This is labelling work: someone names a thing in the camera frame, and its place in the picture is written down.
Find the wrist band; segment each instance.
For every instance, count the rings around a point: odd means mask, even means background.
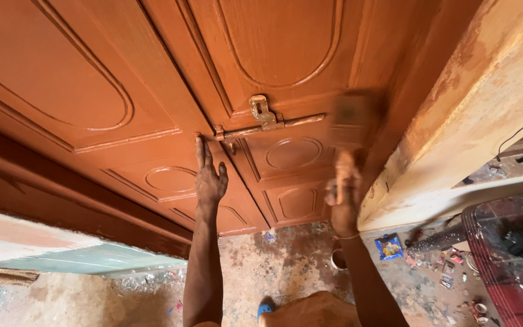
[[[356,232],[356,235],[350,236],[350,237],[340,237],[338,235],[334,235],[334,239],[335,240],[352,240],[352,239],[359,237],[359,235],[360,235],[360,232]]]

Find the floor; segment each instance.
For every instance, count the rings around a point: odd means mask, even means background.
[[[440,227],[426,227],[424,234]],[[337,244],[327,223],[284,227],[220,239],[224,272],[223,326],[256,326],[258,302],[272,296],[280,305],[329,290],[354,302],[350,278],[330,264]],[[411,326],[477,326],[473,299],[483,299],[488,316],[498,318],[480,280],[467,265],[456,264],[452,289],[440,286],[440,271],[411,267],[403,258],[380,261],[374,239],[363,235],[382,278]],[[403,242],[410,231],[397,232]],[[439,251],[433,254],[439,257]],[[461,280],[462,273],[467,281]],[[181,326],[185,270],[111,280],[98,276],[44,273],[30,287],[2,287],[0,326]],[[489,321],[484,326],[497,326]]]

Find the door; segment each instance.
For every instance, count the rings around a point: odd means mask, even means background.
[[[0,133],[192,230],[194,133],[212,128],[135,0],[0,0]],[[267,229],[229,174],[220,235]]]
[[[345,98],[366,98],[354,141],[369,148],[423,2],[141,2],[270,226],[329,219],[324,186],[336,156],[330,113]],[[307,123],[219,137],[259,127],[249,103],[256,95],[285,125]]]

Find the snack wrapper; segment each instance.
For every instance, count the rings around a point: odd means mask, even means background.
[[[378,252],[381,254],[381,260],[390,260],[394,258],[403,258],[403,249],[398,237],[386,240],[375,240]]]

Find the hand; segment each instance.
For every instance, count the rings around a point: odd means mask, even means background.
[[[353,237],[359,233],[356,226],[359,211],[354,203],[354,188],[351,186],[352,179],[345,179],[342,188],[342,204],[337,201],[337,182],[331,179],[326,185],[326,204],[332,207],[331,222],[334,231],[339,237]]]
[[[195,191],[200,205],[218,205],[227,191],[227,168],[224,162],[219,163],[219,176],[213,166],[213,157],[207,142],[201,137],[195,138],[197,145],[197,162],[199,171],[195,177]]]

